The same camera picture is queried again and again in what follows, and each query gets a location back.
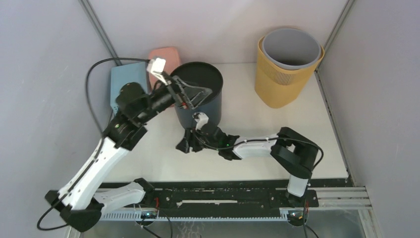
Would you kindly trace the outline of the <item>grey bin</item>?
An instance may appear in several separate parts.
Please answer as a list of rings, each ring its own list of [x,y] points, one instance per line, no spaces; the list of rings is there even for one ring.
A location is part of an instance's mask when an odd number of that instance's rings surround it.
[[[282,27],[264,36],[261,50],[275,65],[286,70],[310,67],[320,59],[320,43],[309,33]]]

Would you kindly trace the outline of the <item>blue plastic basket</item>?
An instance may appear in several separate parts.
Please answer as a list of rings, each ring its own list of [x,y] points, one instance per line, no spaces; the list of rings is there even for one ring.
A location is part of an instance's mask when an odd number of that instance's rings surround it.
[[[145,62],[136,62],[116,66],[111,69],[110,106],[114,114],[118,112],[118,105],[115,102],[116,97],[125,84],[132,82],[139,83],[146,93],[150,93],[151,86],[146,68],[147,64]]]

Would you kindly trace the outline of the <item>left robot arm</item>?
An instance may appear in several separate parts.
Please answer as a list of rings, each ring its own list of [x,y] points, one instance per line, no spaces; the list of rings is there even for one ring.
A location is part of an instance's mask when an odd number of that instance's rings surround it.
[[[91,229],[106,213],[130,204],[144,207],[153,204],[153,187],[143,178],[126,186],[98,192],[112,168],[147,133],[146,124],[172,105],[197,108],[212,90],[190,85],[178,77],[165,75],[162,86],[146,93],[137,82],[125,84],[116,97],[118,112],[102,132],[92,155],[77,174],[59,191],[49,191],[45,198],[65,223],[79,232]]]

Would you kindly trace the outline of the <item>dark blue cylindrical bin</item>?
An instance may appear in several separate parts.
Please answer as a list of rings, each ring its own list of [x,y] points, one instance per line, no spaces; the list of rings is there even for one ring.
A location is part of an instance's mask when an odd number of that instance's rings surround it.
[[[188,62],[177,67],[171,76],[178,76],[187,84],[210,88],[212,93],[194,110],[175,108],[179,122],[183,128],[195,127],[195,112],[205,113],[209,121],[218,125],[222,111],[223,77],[220,71],[206,62]]]

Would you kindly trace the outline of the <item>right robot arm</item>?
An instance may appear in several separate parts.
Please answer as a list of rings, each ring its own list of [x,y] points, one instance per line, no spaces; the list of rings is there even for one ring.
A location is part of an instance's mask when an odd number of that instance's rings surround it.
[[[207,123],[200,128],[185,129],[175,148],[183,153],[211,149],[229,161],[273,158],[290,175],[286,199],[292,206],[300,206],[306,200],[313,170],[324,157],[324,151],[317,144],[289,127],[282,127],[269,136],[245,138],[227,134],[218,126]]]

